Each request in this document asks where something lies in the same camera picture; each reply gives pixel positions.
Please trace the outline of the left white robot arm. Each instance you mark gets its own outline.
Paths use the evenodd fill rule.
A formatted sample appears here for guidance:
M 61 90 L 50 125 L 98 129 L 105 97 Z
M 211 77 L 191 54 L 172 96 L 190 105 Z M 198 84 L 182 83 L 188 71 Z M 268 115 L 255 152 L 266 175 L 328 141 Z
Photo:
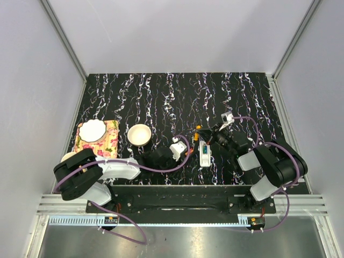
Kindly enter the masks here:
M 116 208 L 116 199 L 100 180 L 133 180 L 146 173 L 171 173 L 182 168 L 188 160 L 190 148 L 178 142 L 135 157 L 110 158 L 96 155 L 91 148 L 64 155 L 53 169 L 56 186 L 65 201 L 86 199 L 95 202 L 104 212 Z

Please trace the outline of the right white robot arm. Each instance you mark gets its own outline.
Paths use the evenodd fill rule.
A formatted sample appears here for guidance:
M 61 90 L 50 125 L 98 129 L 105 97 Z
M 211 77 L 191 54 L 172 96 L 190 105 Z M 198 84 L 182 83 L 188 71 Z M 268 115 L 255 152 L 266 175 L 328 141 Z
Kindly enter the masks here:
M 217 144 L 227 150 L 237 171 L 262 168 L 263 177 L 243 198 L 246 210 L 251 213 L 258 212 L 265 200 L 308 173 L 305 160 L 282 138 L 250 149 L 249 140 L 242 132 L 226 133 L 219 125 L 196 132 L 207 145 Z

